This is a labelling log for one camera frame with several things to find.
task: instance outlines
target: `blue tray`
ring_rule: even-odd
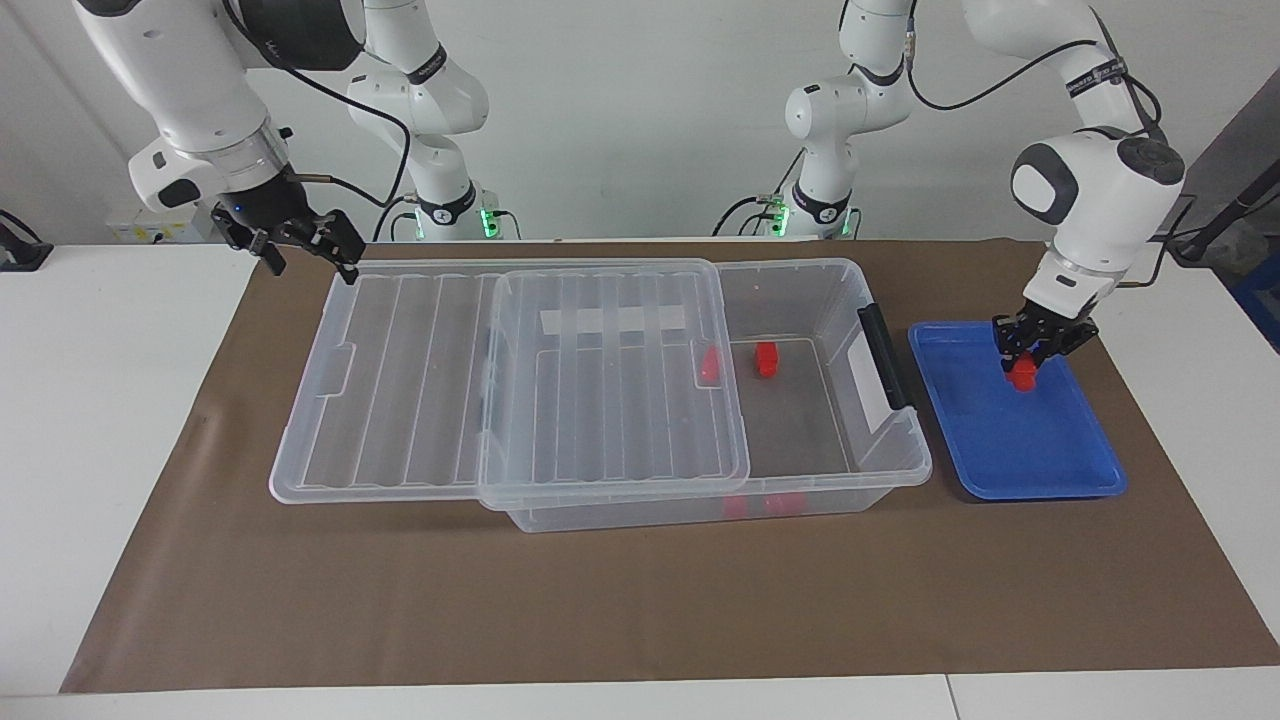
[[[1129,482],[1062,357],[1020,393],[989,323],[920,323],[911,350],[960,483],[982,500],[1108,497]]]

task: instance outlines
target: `clear plastic lid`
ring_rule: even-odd
[[[499,278],[480,500],[517,510],[740,487],[749,461],[723,302],[701,260]]]

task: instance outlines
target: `brown paper sheet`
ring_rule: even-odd
[[[266,478],[329,287],[253,277],[63,692],[1280,664],[1101,343],[1071,365],[1129,491],[982,505],[906,328],[1020,305],[1042,249],[979,243],[378,247],[372,256],[847,256],[882,304],[933,478],[859,515],[526,536],[475,502],[276,503]],[[1230,483],[1231,478],[1221,478]]]

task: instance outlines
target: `container handle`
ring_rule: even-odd
[[[914,406],[911,396],[906,392],[906,383],[902,380],[902,365],[893,351],[893,340],[888,334],[888,325],[884,323],[884,314],[879,305],[870,305],[858,310],[858,319],[863,323],[863,332],[867,333],[867,345],[870,347],[872,359],[876,361],[876,370],[881,377],[881,386],[884,387],[884,397],[888,406],[901,410],[908,405]]]

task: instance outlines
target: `white table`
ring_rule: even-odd
[[[1280,716],[1280,669],[50,697],[252,266],[215,246],[61,247],[40,273],[0,275],[0,368],[26,378],[0,391],[0,717]],[[1280,356],[1204,270],[1166,266],[1096,316],[1276,633]]]

